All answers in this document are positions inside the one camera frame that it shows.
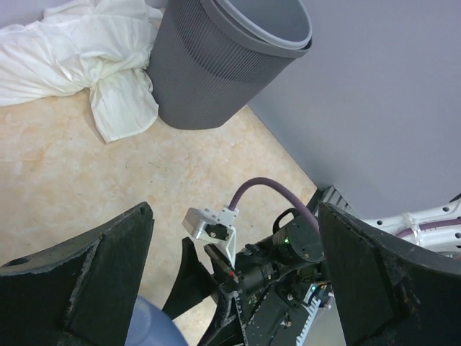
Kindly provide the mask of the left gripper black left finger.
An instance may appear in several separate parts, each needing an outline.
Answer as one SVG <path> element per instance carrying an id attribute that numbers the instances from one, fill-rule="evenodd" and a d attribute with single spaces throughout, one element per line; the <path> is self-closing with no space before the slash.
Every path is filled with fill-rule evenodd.
<path id="1" fill-rule="evenodd" d="M 123 345 L 153 234 L 142 202 L 1 266 L 2 345 Z"/>

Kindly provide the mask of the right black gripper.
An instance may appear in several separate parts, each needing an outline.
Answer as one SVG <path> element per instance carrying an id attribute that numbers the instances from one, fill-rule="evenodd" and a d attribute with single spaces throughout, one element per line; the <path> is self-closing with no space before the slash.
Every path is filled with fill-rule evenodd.
<path id="1" fill-rule="evenodd" d="M 217 283 L 222 283 L 212 321 L 198 345 L 248 345 L 243 312 L 254 313 L 268 287 L 280 278 L 281 254 L 270 243 L 247 244 L 231 265 L 214 244 L 205 246 L 205 253 L 213 275 L 199 261 L 193 241 L 182 239 L 179 271 L 162 311 L 174 320 L 211 296 Z"/>

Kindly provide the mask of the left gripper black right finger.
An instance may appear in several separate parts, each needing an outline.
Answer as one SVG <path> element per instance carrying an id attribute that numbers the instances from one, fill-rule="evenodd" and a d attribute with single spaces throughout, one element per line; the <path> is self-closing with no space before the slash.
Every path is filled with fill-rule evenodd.
<path id="1" fill-rule="evenodd" d="M 320 235 L 347 345 L 459 345 L 460 261 L 321 203 Z"/>

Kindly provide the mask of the blue plastic bucket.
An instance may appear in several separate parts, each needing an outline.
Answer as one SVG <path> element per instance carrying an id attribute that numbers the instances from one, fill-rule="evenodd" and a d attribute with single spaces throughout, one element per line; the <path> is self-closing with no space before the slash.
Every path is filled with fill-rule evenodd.
<path id="1" fill-rule="evenodd" d="M 175 323 L 159 308 L 138 296 L 127 332 L 125 345 L 187 346 Z"/>

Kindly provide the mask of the grey slotted plastic bin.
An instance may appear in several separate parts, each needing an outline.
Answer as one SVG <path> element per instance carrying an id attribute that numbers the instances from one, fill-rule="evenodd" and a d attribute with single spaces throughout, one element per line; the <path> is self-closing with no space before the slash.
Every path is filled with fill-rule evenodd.
<path id="1" fill-rule="evenodd" d="M 218 128 L 310 49 L 250 35 L 216 1 L 169 1 L 148 75 L 158 116 L 181 130 Z"/>

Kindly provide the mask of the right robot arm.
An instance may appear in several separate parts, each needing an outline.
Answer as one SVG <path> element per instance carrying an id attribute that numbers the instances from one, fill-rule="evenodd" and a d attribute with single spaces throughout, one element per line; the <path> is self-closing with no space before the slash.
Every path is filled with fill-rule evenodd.
<path id="1" fill-rule="evenodd" d="M 201 345 L 304 345 L 335 306 L 347 345 L 460 343 L 460 200 L 359 220 L 315 199 L 319 228 L 291 208 L 289 223 L 242 250 L 223 224 L 235 213 L 190 209 L 172 319 L 207 297 L 215 314 Z"/>

